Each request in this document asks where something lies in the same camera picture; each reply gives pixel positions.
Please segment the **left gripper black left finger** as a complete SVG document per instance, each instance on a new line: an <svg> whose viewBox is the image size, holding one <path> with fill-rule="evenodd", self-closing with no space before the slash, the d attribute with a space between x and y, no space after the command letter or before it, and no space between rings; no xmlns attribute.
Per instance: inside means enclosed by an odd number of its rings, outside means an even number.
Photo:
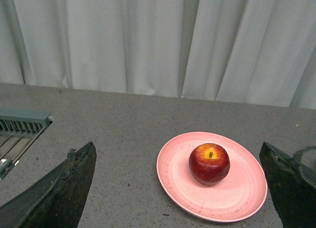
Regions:
<svg viewBox="0 0 316 228"><path fill-rule="evenodd" d="M71 149L66 160L0 208L2 228L76 228L92 183L96 148Z"/></svg>

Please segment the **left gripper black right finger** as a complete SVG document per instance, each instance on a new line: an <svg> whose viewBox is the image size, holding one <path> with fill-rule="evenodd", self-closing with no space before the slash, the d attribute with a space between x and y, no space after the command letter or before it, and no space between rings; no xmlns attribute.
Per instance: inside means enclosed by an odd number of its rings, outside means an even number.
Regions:
<svg viewBox="0 0 316 228"><path fill-rule="evenodd" d="M262 144L259 158L284 228L316 226L316 170L302 163L304 155L315 151L307 146L289 156L268 142Z"/></svg>

